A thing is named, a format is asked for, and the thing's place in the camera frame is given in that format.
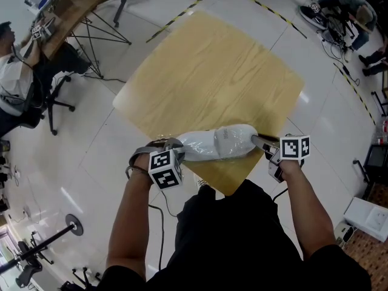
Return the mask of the wooden desk with black legs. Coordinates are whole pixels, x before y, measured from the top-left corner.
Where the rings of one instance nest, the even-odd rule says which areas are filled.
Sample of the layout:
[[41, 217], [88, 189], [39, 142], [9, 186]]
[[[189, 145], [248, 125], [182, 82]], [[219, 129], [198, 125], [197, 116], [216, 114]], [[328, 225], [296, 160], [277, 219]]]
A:
[[[78, 25], [84, 24], [87, 28], [94, 28], [103, 33], [106, 33], [111, 36], [111, 38], [103, 38], [105, 41], [110, 42], [120, 42], [127, 45], [131, 45], [132, 43], [124, 37], [117, 29], [111, 26], [105, 19], [100, 17], [96, 12], [95, 8], [98, 6], [102, 0], [65, 0], [64, 11], [61, 15], [57, 16], [54, 12], [50, 12], [49, 9], [52, 8], [52, 2], [48, 1], [42, 9], [38, 10], [36, 13], [36, 20], [44, 18], [45, 23], [49, 22], [54, 18], [55, 23], [55, 34], [48, 40], [43, 41], [41, 45], [41, 51], [48, 59], [53, 59], [59, 48], [62, 44], [67, 40], [67, 38], [74, 38], [76, 41], [79, 41], [80, 38], [85, 38], [89, 40], [90, 49], [92, 53], [94, 53], [92, 40], [93, 36], [90, 35], [89, 30], [87, 30], [87, 35], [76, 35], [75, 29]], [[108, 32], [107, 30], [103, 30], [92, 24], [87, 16], [93, 14], [100, 21], [102, 21], [105, 25], [107, 25], [113, 33]]]

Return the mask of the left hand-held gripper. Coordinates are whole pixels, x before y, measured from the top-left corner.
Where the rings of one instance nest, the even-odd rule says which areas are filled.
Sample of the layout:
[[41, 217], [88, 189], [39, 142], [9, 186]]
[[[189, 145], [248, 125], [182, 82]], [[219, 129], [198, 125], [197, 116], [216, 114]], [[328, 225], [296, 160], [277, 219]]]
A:
[[[129, 159], [129, 170], [135, 170], [148, 176], [160, 190], [182, 185], [181, 163], [184, 160], [184, 147], [182, 142], [174, 137], [160, 138], [156, 142], [149, 142], [146, 146], [135, 150]], [[143, 154], [149, 155], [147, 168], [135, 165], [137, 157]]]

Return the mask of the yellow-black floor tape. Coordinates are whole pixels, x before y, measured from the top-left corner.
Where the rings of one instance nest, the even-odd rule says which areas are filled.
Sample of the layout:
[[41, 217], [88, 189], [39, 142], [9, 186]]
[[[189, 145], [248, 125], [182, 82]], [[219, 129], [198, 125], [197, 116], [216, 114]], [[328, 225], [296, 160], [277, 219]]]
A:
[[336, 69], [339, 71], [339, 73], [342, 75], [342, 77], [346, 80], [346, 82], [348, 83], [348, 85], [350, 85], [350, 87], [352, 88], [352, 90], [354, 91], [355, 95], [357, 96], [357, 98], [359, 99], [359, 101], [362, 103], [363, 107], [365, 108], [367, 114], [369, 115], [370, 119], [372, 120], [374, 126], [376, 126], [376, 121], [374, 120], [370, 110], [368, 109], [367, 107], [367, 104], [364, 102], [362, 96], [358, 93], [357, 89], [355, 88], [355, 86], [352, 84], [352, 81], [349, 79], [349, 77], [345, 74], [344, 70], [340, 67], [338, 67], [335, 63], [333, 63], [333, 65], [336, 67]]
[[[184, 16], [185, 14], [188, 14], [189, 10], [196, 7], [202, 1], [204, 1], [204, 0], [195, 0], [194, 2], [192, 2], [182, 12], [177, 14], [173, 19], [171, 19], [168, 23], [166, 23], [163, 27], [161, 27], [157, 32], [155, 32], [151, 37], [149, 37], [149, 39], [146, 40], [145, 43], [149, 43], [150, 41], [154, 40], [157, 36], [159, 36], [162, 32], [164, 32], [168, 27], [170, 27], [172, 24], [174, 24], [180, 17]], [[307, 39], [307, 36], [292, 21], [288, 20], [282, 14], [278, 13], [274, 9], [270, 8], [269, 6], [259, 2], [258, 0], [249, 0], [249, 1], [252, 1], [256, 5], [260, 6], [261, 8], [263, 8], [263, 9], [267, 10], [268, 12], [271, 12], [275, 16], [279, 17], [284, 22], [286, 22], [289, 26], [291, 26], [294, 30], [296, 30], [302, 37]]]

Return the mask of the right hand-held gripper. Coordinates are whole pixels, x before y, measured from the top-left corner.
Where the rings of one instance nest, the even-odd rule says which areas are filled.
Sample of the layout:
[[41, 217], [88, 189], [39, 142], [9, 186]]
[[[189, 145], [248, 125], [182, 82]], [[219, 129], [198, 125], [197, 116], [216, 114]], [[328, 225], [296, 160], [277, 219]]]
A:
[[298, 161], [299, 166], [304, 165], [304, 160], [310, 156], [310, 136], [286, 135], [278, 138], [269, 135], [257, 135], [251, 137], [251, 142], [257, 148], [264, 150], [269, 161], [269, 175], [278, 183], [282, 183], [283, 171], [280, 164], [284, 160]]

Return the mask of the white cardboard box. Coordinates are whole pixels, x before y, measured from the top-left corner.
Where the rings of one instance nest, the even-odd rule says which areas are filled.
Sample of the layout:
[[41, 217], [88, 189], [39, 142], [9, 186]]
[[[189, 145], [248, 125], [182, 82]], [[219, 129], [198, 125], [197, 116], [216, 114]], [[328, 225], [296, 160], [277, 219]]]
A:
[[388, 209], [354, 197], [344, 213], [352, 226], [384, 243], [388, 239]]

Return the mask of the black office chair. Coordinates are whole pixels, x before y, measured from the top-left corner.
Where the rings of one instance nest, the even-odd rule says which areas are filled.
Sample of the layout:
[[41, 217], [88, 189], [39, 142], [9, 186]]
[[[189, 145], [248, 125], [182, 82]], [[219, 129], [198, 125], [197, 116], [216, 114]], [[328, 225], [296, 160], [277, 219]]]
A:
[[53, 126], [53, 107], [67, 107], [75, 111], [75, 106], [57, 101], [60, 89], [65, 82], [70, 82], [71, 76], [65, 75], [59, 84], [47, 96], [38, 97], [34, 94], [34, 86], [30, 87], [25, 99], [13, 96], [5, 91], [0, 92], [0, 138], [17, 127], [34, 129], [40, 120], [45, 118], [45, 112], [50, 125], [50, 132], [56, 136], [58, 131]]

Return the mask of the small white device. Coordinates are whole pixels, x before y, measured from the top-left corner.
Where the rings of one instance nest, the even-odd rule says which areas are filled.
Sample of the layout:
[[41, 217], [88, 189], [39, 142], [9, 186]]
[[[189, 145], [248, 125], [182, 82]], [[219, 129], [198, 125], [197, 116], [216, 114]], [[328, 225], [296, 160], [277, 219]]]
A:
[[336, 244], [343, 247], [354, 234], [353, 226], [346, 222], [340, 222], [334, 229]]

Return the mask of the person's black clothing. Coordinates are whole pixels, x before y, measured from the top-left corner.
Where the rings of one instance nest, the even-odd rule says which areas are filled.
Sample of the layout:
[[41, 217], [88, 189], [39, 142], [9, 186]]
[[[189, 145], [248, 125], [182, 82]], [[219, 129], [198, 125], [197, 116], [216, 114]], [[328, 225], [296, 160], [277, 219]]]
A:
[[108, 268], [97, 291], [371, 291], [368, 272], [337, 245], [303, 260], [262, 188], [231, 196], [202, 187], [178, 214], [175, 251], [149, 280]]

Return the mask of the black stanchion post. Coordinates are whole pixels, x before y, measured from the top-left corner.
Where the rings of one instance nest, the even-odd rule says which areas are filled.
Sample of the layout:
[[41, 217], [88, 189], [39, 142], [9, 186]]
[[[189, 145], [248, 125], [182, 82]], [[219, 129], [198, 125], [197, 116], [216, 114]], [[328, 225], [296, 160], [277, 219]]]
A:
[[0, 266], [0, 275], [4, 272], [8, 271], [9, 269], [12, 269], [15, 267], [19, 262], [26, 260], [27, 258], [31, 256], [35, 256], [36, 254], [40, 253], [41, 251], [45, 250], [52, 242], [56, 241], [66, 233], [73, 233], [76, 236], [82, 236], [84, 233], [83, 226], [80, 222], [80, 220], [72, 215], [68, 214], [65, 216], [65, 223], [67, 225], [66, 228], [62, 229], [60, 232], [56, 233], [55, 235], [49, 237], [48, 239], [44, 240], [40, 244], [38, 244], [36, 247], [29, 249], [26, 252], [22, 252], [9, 262], [3, 264]]

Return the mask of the person's left forearm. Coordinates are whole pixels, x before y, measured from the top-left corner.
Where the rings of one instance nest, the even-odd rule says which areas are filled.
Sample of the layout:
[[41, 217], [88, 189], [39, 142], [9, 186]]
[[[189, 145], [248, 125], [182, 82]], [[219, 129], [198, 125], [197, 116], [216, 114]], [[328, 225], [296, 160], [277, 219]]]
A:
[[107, 267], [124, 266], [146, 278], [149, 191], [152, 180], [134, 170], [125, 185], [109, 241]]

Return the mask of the person's white shoe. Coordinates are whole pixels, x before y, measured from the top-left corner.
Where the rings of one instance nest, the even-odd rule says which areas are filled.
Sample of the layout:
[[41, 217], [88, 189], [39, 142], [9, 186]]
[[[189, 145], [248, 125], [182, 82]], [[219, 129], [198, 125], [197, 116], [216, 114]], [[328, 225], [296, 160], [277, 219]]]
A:
[[212, 195], [216, 194], [216, 190], [213, 187], [211, 187], [207, 181], [199, 177], [196, 173], [193, 174], [193, 178], [198, 188], [198, 193], [206, 193], [206, 194], [212, 194]]

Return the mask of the person's right forearm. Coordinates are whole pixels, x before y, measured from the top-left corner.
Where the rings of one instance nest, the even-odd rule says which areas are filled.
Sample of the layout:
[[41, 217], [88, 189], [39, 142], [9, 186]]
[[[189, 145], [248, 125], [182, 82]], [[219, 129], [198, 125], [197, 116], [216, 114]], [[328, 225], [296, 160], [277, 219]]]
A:
[[332, 221], [317, 198], [298, 161], [280, 163], [288, 188], [293, 225], [304, 259], [322, 247], [334, 245]]

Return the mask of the black metal stand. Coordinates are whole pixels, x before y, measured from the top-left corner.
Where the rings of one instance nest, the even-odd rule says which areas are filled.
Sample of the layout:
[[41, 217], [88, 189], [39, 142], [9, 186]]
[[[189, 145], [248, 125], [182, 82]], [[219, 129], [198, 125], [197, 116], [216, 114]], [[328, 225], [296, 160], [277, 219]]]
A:
[[360, 168], [363, 182], [367, 184], [363, 200], [369, 198], [376, 185], [388, 189], [388, 144], [371, 144], [364, 164], [358, 159], [352, 163]]

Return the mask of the round floor device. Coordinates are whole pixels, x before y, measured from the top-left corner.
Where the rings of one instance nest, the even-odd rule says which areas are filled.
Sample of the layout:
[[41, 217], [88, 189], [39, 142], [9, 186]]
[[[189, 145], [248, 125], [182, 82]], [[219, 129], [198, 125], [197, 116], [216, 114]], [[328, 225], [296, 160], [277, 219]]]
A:
[[302, 5], [299, 7], [301, 16], [310, 24], [320, 30], [327, 29], [327, 18], [321, 12], [318, 4], [311, 3], [309, 5]]

